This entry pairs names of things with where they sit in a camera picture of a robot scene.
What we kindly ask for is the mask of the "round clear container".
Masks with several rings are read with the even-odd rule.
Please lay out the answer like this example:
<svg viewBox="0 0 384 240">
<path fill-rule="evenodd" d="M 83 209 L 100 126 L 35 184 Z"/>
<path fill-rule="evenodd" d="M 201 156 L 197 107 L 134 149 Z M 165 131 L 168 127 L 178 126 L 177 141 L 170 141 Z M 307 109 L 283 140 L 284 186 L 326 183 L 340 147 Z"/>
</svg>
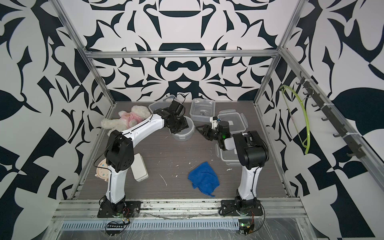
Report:
<svg viewBox="0 0 384 240">
<path fill-rule="evenodd" d="M 189 140 L 193 136 L 194 131 L 195 131 L 194 122 L 189 117 L 186 117 L 186 121 L 187 121 L 187 124 L 188 124 L 188 128 L 182 130 L 181 132 L 179 132 L 177 134 L 172 134 L 172 137 L 176 141 L 185 142 L 185 141 Z"/>
</svg>

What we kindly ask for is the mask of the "clear lunch box lid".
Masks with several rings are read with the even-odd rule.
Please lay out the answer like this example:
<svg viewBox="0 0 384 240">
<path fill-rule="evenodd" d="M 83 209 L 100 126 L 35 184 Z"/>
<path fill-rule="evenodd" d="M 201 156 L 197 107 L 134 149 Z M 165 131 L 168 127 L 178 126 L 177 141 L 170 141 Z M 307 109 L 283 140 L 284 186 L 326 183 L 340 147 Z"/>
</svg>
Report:
<svg viewBox="0 0 384 240">
<path fill-rule="evenodd" d="M 220 111 L 218 118 L 229 123 L 231 134 L 243 133 L 249 126 L 245 115 L 234 109 Z"/>
<path fill-rule="evenodd" d="M 219 148 L 219 145 L 215 145 L 216 155 L 219 159 L 221 159 L 227 166 L 230 167 L 241 167 L 241 163 L 239 161 L 237 151 L 236 150 L 226 150 L 223 151 Z"/>
</svg>

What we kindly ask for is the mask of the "clear rectangular lunch box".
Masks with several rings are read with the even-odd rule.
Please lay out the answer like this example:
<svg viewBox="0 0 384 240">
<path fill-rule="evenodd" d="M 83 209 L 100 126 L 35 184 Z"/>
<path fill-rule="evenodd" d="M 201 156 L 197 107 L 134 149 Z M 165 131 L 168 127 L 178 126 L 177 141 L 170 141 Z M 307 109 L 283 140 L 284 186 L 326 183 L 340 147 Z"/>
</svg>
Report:
<svg viewBox="0 0 384 240">
<path fill-rule="evenodd" d="M 175 98 L 175 95 L 164 96 L 160 100 L 150 104 L 148 108 L 151 113 L 153 113 L 155 110 L 158 110 L 158 109 L 167 108 L 171 105 L 174 98 Z"/>
<path fill-rule="evenodd" d="M 215 116 L 216 102 L 204 99 L 193 99 L 190 109 L 190 117 L 194 122 L 209 123 Z"/>
</svg>

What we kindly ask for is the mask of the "blue cleaning cloth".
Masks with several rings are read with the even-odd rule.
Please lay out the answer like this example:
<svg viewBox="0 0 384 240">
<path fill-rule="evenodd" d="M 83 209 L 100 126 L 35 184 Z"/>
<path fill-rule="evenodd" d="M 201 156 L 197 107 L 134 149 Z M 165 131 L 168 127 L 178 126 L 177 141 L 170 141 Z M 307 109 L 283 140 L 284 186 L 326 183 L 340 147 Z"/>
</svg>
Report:
<svg viewBox="0 0 384 240">
<path fill-rule="evenodd" d="M 199 189 L 201 193 L 213 198 L 213 192 L 220 186 L 219 178 L 208 162 L 193 169 L 188 175 L 188 180 L 194 189 Z"/>
</svg>

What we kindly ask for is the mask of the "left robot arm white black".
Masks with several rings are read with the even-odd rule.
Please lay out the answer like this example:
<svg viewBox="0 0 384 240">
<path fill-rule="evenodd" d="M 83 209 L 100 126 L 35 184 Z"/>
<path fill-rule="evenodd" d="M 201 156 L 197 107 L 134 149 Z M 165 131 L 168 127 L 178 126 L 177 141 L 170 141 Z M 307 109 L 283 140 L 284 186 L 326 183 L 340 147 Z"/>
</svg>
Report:
<svg viewBox="0 0 384 240">
<path fill-rule="evenodd" d="M 183 104 L 172 101 L 170 106 L 157 109 L 148 118 L 137 125 L 119 132 L 110 133 L 105 151 L 106 163 L 110 171 L 109 185 L 105 194 L 105 203 L 116 207 L 125 203 L 125 181 L 128 169 L 134 162 L 134 148 L 152 133 L 168 128 L 171 134 L 187 129 Z"/>
</svg>

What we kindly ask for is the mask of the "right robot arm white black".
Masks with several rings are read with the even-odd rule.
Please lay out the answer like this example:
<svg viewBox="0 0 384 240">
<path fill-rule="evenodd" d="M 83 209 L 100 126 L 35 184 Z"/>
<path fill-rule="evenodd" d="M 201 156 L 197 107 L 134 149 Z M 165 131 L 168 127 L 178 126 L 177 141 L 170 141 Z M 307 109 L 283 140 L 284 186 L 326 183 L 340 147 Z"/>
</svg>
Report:
<svg viewBox="0 0 384 240">
<path fill-rule="evenodd" d="M 269 160 L 269 149 L 257 131 L 232 134 L 227 121 L 216 118 L 210 125 L 197 126 L 196 130 L 208 141 L 217 141 L 222 151 L 234 150 L 242 166 L 236 206 L 249 207 L 257 203 L 257 183 L 262 168 Z"/>
</svg>

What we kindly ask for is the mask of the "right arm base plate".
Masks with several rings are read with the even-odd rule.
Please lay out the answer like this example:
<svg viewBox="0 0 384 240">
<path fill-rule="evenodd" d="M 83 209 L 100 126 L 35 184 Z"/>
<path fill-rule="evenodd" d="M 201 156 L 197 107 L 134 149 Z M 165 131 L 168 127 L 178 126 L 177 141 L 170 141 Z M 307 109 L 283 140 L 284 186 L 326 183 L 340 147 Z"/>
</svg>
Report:
<svg viewBox="0 0 384 240">
<path fill-rule="evenodd" d="M 264 210 L 261 202 L 254 198 L 251 200 L 243 200 L 236 197 L 234 200 L 221 200 L 219 209 L 220 216 L 262 216 Z"/>
</svg>

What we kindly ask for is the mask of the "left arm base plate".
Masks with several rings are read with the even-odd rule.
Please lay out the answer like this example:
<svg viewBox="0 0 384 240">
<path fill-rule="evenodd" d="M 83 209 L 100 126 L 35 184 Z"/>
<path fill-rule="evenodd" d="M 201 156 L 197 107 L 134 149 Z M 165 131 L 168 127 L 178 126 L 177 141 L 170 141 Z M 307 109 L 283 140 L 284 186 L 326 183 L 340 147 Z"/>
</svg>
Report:
<svg viewBox="0 0 384 240">
<path fill-rule="evenodd" d="M 141 211 L 141 201 L 125 201 L 112 204 L 105 200 L 100 204 L 97 218 L 131 218 Z"/>
</svg>

